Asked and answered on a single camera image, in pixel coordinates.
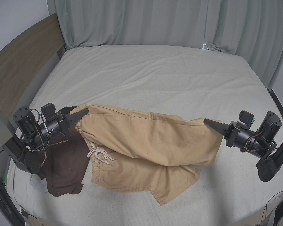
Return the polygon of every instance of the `brown garment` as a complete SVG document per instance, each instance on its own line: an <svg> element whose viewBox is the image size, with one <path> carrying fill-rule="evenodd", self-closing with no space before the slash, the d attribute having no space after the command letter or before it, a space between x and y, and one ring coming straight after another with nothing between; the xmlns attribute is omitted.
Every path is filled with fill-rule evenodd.
<svg viewBox="0 0 283 226"><path fill-rule="evenodd" d="M46 148L46 161L37 174L41 179L46 178L47 190L55 197L80 193L89 163L89 149L83 137L74 127L70 133L68 141Z"/></svg>
<svg viewBox="0 0 283 226"><path fill-rule="evenodd" d="M89 113L75 128L93 153L92 182L118 192L150 191L160 205L180 195L199 179L193 165L214 163L222 135L204 119L138 112L118 107L83 105Z"/></svg>

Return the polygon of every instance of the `headboard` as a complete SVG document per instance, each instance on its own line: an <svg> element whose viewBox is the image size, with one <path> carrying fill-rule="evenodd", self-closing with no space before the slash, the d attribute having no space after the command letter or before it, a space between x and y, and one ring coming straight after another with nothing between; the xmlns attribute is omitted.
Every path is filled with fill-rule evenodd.
<svg viewBox="0 0 283 226"><path fill-rule="evenodd" d="M58 18L53 14L12 40L0 51L0 110L7 117L41 68L65 52Z"/></svg>

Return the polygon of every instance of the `dark brown fabric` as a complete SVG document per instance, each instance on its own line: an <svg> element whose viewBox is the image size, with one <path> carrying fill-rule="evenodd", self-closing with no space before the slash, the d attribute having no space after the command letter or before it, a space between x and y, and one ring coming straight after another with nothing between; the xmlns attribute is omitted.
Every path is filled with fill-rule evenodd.
<svg viewBox="0 0 283 226"><path fill-rule="evenodd" d="M89 158L89 148L84 138L74 128L70 128L71 137L67 142L46 148L46 161L37 174L46 178L47 189L55 197L64 194L78 194L83 184Z"/></svg>

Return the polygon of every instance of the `white wall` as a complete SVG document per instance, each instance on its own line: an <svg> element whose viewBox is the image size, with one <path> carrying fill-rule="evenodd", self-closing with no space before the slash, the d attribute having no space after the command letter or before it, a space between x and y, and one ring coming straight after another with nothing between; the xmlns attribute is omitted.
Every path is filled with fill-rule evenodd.
<svg viewBox="0 0 283 226"><path fill-rule="evenodd" d="M276 78L276 81L272 87L272 90L274 91L281 105L283 106L283 64L280 68L278 77Z"/></svg>
<svg viewBox="0 0 283 226"><path fill-rule="evenodd" d="M49 16L46 0L0 0L0 50L23 31ZM6 152L0 153L0 166L8 161ZM10 225L0 213L0 225Z"/></svg>

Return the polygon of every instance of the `floor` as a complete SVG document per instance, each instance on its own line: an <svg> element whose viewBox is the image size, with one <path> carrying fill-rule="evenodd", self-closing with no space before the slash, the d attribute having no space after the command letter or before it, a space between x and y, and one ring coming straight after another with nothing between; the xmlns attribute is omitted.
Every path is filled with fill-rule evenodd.
<svg viewBox="0 0 283 226"><path fill-rule="evenodd" d="M276 199L274 202L270 203L267 206L267 214L269 213L269 211L271 211L277 205L277 203L279 201L280 201L280 199ZM245 219L243 219L241 221L238 221L238 222L236 222L234 224L231 224L229 226L251 226L251 225L254 226L256 224L260 224L262 213L263 213L263 209L264 208L262 208L261 210L257 211L256 213L248 216L247 218L245 218ZM41 218L39 218L39 220L42 222L42 224L44 226L59 226L59 225L53 224L53 223L51 223L49 221L46 221L44 219L41 219ZM42 226L42 224L37 219L35 219L32 216L29 216L29 222L31 223L32 226ZM283 220L279 223L279 226L283 226Z"/></svg>

